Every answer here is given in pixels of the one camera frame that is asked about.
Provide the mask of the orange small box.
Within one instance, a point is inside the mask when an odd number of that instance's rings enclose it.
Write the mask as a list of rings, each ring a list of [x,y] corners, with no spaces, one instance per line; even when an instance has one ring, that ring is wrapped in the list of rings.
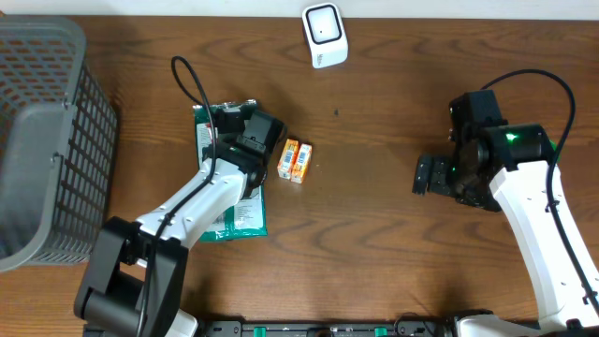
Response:
[[[301,144],[295,164],[291,171],[290,180],[293,183],[303,183],[305,180],[308,167],[311,162],[313,146],[307,143]]]
[[[280,178],[290,180],[291,172],[299,153],[300,143],[294,139],[287,139],[277,166]]]

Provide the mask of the green white snack bag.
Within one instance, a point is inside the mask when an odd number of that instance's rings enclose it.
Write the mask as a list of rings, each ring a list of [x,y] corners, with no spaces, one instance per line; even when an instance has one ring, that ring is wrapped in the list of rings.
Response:
[[[258,104],[254,99],[242,103],[226,102],[211,105],[211,112],[216,113],[221,109],[224,112],[240,112],[244,123],[247,125]],[[197,145],[197,162],[202,167],[203,155],[212,143],[212,132],[208,113],[201,105],[193,106],[195,120],[195,134]],[[235,206],[227,209],[209,226],[201,235],[201,242],[225,242],[240,239],[266,237],[268,235],[264,187],[261,186],[252,192],[249,198],[242,199]]]

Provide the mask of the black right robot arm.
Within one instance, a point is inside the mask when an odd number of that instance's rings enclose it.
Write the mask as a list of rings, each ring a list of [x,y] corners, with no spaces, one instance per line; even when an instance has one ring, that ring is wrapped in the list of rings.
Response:
[[[449,104],[451,155],[418,158],[413,191],[501,212],[516,237],[533,284],[538,322],[523,325],[491,311],[448,320],[453,336],[595,336],[598,270],[565,200],[555,149],[539,124],[511,125],[495,94],[480,90]]]

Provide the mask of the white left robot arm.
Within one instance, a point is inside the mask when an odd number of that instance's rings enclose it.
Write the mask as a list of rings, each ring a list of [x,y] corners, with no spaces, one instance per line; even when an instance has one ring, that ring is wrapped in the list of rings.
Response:
[[[180,307],[189,251],[225,211],[263,184],[285,124],[260,110],[217,110],[197,174],[155,210],[100,229],[74,314],[108,336],[193,336]]]

